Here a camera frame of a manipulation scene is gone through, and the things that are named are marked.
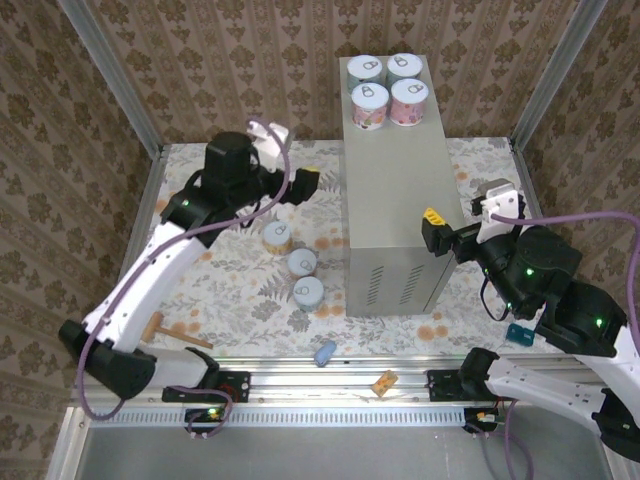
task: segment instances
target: wooden hammer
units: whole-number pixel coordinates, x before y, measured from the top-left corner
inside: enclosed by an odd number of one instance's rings
[[[185,335],[184,333],[175,332],[173,330],[169,330],[168,328],[161,327],[160,324],[164,319],[164,315],[160,312],[155,312],[151,315],[151,320],[149,320],[149,324],[142,332],[141,340],[145,343],[149,343],[156,332],[164,333],[165,335],[169,335],[170,337],[177,338],[178,340],[182,340],[183,342],[193,343],[194,345],[198,345],[203,348],[213,349],[213,345],[204,340],[200,340],[199,338],[190,337],[189,335]]]

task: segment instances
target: white can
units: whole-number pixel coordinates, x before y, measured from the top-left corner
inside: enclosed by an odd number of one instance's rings
[[[382,60],[371,55],[358,55],[347,62],[347,92],[361,83],[382,84]]]
[[[313,312],[324,299],[324,285],[316,277],[304,277],[293,286],[293,299],[300,310]]]
[[[308,248],[298,248],[294,250],[287,258],[287,267],[296,278],[308,277],[313,275],[318,265],[316,254]]]
[[[391,87],[391,111],[389,118],[396,125],[411,127],[424,117],[429,87],[420,80],[405,78]]]
[[[289,253],[293,246],[289,225],[284,222],[271,222],[264,227],[262,244],[272,255],[286,255]]]
[[[387,88],[404,78],[418,78],[422,72],[422,60],[412,53],[396,53],[387,60]]]
[[[362,130],[376,130],[387,116],[389,92],[377,83],[363,83],[351,94],[351,118]]]

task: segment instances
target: patterned wallpaper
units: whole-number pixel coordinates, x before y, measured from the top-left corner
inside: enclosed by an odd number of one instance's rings
[[[640,215],[639,1],[608,2],[524,156],[546,215]],[[633,228],[592,221],[558,231],[585,253],[582,274],[626,307]],[[635,287],[637,309],[640,283]]]
[[[338,58],[426,54],[449,137],[508,136],[578,0],[90,0],[165,143],[340,137]]]
[[[0,51],[0,479],[33,479],[74,372],[58,328],[114,285],[150,161],[55,2],[0,2]]]

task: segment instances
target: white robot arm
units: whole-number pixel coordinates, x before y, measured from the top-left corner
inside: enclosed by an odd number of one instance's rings
[[[58,336],[79,366],[85,364],[87,372],[122,400],[147,387],[216,388],[219,367],[206,354],[193,348],[138,345],[151,315],[224,229],[213,229],[214,224],[237,223],[236,212],[265,195],[298,205],[317,189],[318,172],[298,169],[289,181],[288,167],[275,168],[275,152],[289,144],[284,127],[272,124],[267,129],[251,122],[249,133],[257,135],[255,142],[242,133],[224,132],[207,145],[204,168],[171,197],[162,223],[111,294],[81,324],[68,320],[60,328]]]
[[[453,250],[458,263],[478,262],[516,318],[533,319],[544,307],[536,333],[593,369],[607,387],[553,379],[474,348],[458,372],[468,398],[524,400],[584,425],[640,462],[640,358],[625,313],[603,290],[573,279],[582,255],[561,237],[540,226],[522,232],[493,217],[523,218],[513,184],[497,180],[478,194],[472,208],[482,222],[455,232],[427,210],[422,233],[429,251]]]

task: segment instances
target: floral tablecloth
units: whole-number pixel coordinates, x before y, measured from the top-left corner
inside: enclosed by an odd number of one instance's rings
[[[478,185],[499,177],[520,181],[504,138],[449,139],[460,201],[468,222],[469,202]],[[205,144],[172,145],[151,229],[169,197],[202,168]],[[208,340],[214,356],[310,355],[327,339],[337,355],[464,354],[474,346],[498,352],[555,352],[542,338],[533,347],[506,342],[506,322],[491,320],[478,298],[482,275],[474,264],[460,265],[429,315],[346,317],[343,236],[340,218],[339,155],[341,141],[294,142],[294,168],[315,166],[320,185],[311,201],[298,207],[278,205],[251,228],[220,235],[160,306],[163,326]],[[325,302],[316,312],[300,311],[291,298],[293,281],[286,259],[266,252],[264,225],[287,222],[296,246],[314,250],[316,276],[325,285]],[[503,308],[487,289],[489,307]],[[533,322],[521,322],[533,327]],[[179,340],[156,335],[153,346],[184,348]]]

